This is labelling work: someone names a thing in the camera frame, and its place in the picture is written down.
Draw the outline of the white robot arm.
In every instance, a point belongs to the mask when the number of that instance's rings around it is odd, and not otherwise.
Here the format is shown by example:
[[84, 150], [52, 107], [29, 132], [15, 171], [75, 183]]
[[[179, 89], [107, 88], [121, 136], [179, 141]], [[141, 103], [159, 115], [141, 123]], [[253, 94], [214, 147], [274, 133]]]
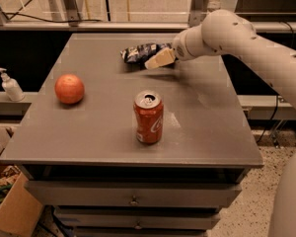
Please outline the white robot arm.
[[[296, 110], [296, 50], [259, 36], [251, 22], [228, 10], [210, 12], [200, 25], [177, 34], [170, 47], [148, 58], [145, 67], [215, 55], [240, 60]], [[296, 237], [296, 152], [276, 189], [268, 237]]]

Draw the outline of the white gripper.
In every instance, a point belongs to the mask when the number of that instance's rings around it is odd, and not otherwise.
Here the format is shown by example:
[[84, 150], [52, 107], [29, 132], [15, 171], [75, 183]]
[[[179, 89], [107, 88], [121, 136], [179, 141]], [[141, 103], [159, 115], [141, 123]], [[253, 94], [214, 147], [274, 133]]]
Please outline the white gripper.
[[207, 45], [202, 38], [201, 26], [186, 29], [174, 37], [172, 47], [165, 47], [145, 62], [146, 69], [156, 69], [175, 62], [192, 60], [207, 53]]

